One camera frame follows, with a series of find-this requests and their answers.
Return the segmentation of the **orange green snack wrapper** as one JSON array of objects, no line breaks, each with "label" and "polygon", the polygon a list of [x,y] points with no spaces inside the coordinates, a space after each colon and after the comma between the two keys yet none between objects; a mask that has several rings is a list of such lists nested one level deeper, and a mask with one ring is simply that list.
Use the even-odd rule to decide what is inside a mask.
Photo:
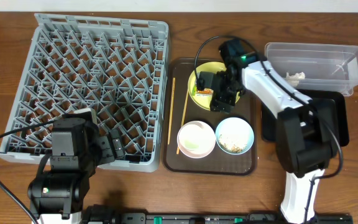
[{"label": "orange green snack wrapper", "polygon": [[209,88],[205,88],[204,90],[198,90],[197,86],[195,85],[192,89],[191,94],[193,96],[211,96],[213,94],[213,90]]}]

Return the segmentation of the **yellow plate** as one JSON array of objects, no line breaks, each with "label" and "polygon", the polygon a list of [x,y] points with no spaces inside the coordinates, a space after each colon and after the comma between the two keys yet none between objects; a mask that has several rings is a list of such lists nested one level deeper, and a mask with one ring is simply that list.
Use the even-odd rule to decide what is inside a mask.
[{"label": "yellow plate", "polygon": [[[199,66],[197,66],[198,72],[213,72],[217,73],[220,71],[225,71],[226,67],[222,62],[206,62]],[[188,93],[190,95],[190,98],[193,100],[193,102],[198,105],[200,108],[204,110],[210,111],[210,104],[211,100],[213,98],[213,94],[211,96],[193,96],[191,94],[193,87],[196,85],[196,76],[195,72],[192,71],[190,74],[190,77],[188,79]]]}]

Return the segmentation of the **light blue bowl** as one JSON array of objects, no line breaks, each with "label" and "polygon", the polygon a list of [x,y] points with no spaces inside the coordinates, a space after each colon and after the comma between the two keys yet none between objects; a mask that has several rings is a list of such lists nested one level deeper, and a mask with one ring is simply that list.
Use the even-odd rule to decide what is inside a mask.
[{"label": "light blue bowl", "polygon": [[222,120],[215,129],[215,136],[219,148],[235,156],[250,151],[255,141],[251,125],[237,117]]}]

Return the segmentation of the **white pink cup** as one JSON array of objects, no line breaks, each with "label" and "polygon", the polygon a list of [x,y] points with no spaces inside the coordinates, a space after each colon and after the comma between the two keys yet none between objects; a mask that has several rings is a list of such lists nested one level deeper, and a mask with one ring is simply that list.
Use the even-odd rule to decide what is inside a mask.
[{"label": "white pink cup", "polygon": [[203,121],[184,124],[177,134],[179,151],[192,159],[210,155],[216,145],[214,130]]}]

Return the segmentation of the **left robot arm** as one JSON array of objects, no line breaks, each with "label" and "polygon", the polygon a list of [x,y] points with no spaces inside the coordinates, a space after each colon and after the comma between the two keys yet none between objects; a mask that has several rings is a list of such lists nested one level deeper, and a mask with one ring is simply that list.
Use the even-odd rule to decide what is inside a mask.
[{"label": "left robot arm", "polygon": [[113,208],[83,207],[90,177],[100,165],[124,156],[116,129],[100,135],[93,109],[64,114],[52,126],[52,151],[43,156],[29,184],[30,213],[35,223],[120,223]]}]

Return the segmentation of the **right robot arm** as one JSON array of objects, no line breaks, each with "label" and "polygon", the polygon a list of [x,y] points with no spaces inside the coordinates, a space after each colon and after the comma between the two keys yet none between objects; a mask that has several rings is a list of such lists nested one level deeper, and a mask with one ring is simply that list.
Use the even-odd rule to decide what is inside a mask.
[{"label": "right robot arm", "polygon": [[286,82],[248,40],[227,35],[219,46],[226,70],[209,76],[210,110],[229,113],[239,92],[250,91],[275,117],[275,147],[286,171],[280,211],[288,223],[312,223],[318,182],[340,173],[343,152],[336,109],[302,94]]}]

